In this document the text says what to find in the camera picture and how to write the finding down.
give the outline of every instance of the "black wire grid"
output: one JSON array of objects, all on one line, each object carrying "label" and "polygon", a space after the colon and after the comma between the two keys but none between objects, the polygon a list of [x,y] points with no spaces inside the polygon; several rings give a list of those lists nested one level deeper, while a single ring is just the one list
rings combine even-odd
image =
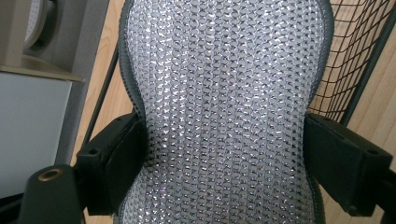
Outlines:
[{"label": "black wire grid", "polygon": [[347,125],[394,26],[395,0],[331,2],[331,53],[309,110]]}]

